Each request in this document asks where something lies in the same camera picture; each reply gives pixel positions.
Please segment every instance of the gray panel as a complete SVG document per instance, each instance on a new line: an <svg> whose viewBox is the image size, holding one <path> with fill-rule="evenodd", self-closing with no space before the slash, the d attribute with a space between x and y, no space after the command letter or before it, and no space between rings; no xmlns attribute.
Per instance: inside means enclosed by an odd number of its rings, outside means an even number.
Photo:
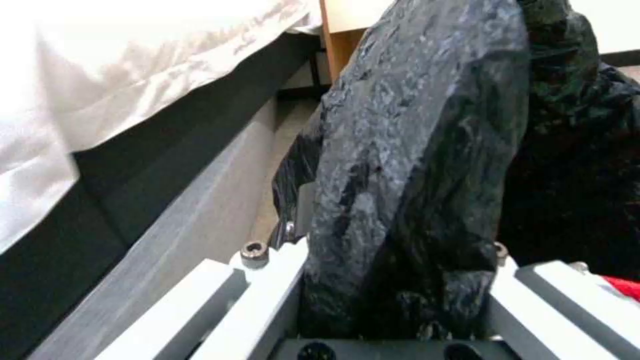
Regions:
<svg viewBox="0 0 640 360"><path fill-rule="evenodd" d="M30 359L91 359L201 260L227 262L255 220L274 126L269 101Z"/></svg>

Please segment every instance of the white fabric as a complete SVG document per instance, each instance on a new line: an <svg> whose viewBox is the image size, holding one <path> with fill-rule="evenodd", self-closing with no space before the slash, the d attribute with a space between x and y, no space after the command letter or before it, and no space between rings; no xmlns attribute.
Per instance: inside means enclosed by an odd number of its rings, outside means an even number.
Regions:
<svg viewBox="0 0 640 360"><path fill-rule="evenodd" d="M70 152L228 74L288 29L312 31L316 2L62 0L0 15L0 254L77 179Z"/></svg>

